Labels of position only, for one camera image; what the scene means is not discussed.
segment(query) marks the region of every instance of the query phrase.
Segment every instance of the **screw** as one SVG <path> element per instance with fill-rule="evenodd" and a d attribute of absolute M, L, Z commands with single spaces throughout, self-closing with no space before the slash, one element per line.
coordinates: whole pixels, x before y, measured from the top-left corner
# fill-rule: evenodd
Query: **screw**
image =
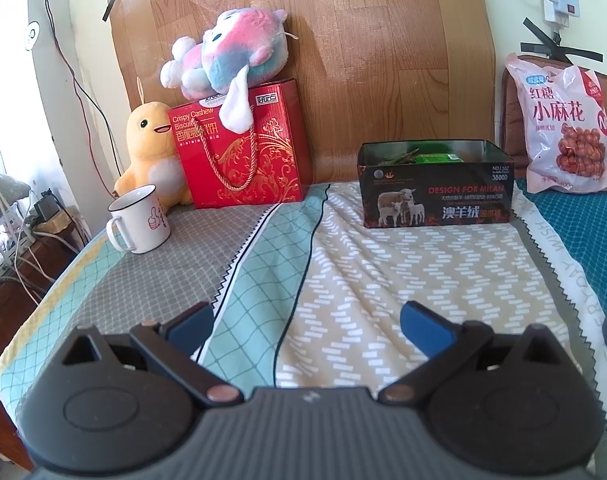
<path fill-rule="evenodd" d="M 208 388 L 206 397 L 213 402 L 232 402 L 239 397 L 239 390 L 230 384 L 217 384 Z"/>
<path fill-rule="evenodd" d="M 393 384 L 383 391 L 383 396 L 390 402 L 408 402 L 415 396 L 415 389 L 408 384 Z"/>

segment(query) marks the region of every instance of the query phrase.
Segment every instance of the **wooden desk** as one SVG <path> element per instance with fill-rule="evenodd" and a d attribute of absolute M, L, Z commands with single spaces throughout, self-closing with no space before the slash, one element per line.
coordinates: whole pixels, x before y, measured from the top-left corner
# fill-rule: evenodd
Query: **wooden desk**
<path fill-rule="evenodd" d="M 56 278 L 74 259 L 74 254 L 54 238 L 38 238 L 32 251 L 44 268 L 44 272 Z M 32 260 L 29 252 L 23 258 Z M 36 285 L 49 288 L 51 283 L 26 263 L 19 265 L 20 272 Z M 0 285 L 0 355 L 20 326 L 36 308 L 19 283 L 5 282 Z M 17 435 L 17 428 L 10 420 L 0 401 L 0 453 L 15 464 L 31 470 L 32 463 Z"/>

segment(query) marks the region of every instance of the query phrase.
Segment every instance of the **yellow plush duck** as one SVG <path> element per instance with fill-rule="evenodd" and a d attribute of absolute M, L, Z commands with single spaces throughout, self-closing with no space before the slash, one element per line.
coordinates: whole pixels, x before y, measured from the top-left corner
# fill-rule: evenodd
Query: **yellow plush duck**
<path fill-rule="evenodd" d="M 175 204 L 191 204 L 192 194 L 172 138 L 169 107 L 164 103 L 144 102 L 141 81 L 137 78 L 141 106 L 135 108 L 126 125 L 130 166 L 115 183 L 122 196 L 137 187 L 154 184 L 164 210 Z"/>

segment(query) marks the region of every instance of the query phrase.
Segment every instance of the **bed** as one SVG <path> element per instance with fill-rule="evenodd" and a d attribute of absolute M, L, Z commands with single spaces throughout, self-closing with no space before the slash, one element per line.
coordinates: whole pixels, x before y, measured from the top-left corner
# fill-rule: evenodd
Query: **bed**
<path fill-rule="evenodd" d="M 145 255 L 119 253 L 99 234 L 5 350 L 0 399 L 16 421 L 76 325 L 125 332 L 204 299 L 215 307 L 215 329 L 193 359 L 247 396 L 273 384 L 376 392 L 426 359 L 399 327 L 412 298 L 497 332 L 545 323 L 607 417 L 607 193 L 530 196 L 523 188 L 518 181 L 506 224 L 369 230 L 359 186 L 347 182 L 315 185 L 301 203 L 173 211 L 172 236 Z M 603 213 L 584 222 L 590 237 L 575 222 L 583 207 Z M 607 431 L 595 469 L 607 477 Z"/>

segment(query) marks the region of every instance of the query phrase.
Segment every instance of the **white plastic bag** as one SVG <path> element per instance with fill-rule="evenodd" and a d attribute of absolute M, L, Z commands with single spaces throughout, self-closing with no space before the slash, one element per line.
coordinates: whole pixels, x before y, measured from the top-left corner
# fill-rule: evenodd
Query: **white plastic bag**
<path fill-rule="evenodd" d="M 530 164 L 528 192 L 607 190 L 607 117 L 592 70 L 506 59 L 517 84 Z"/>

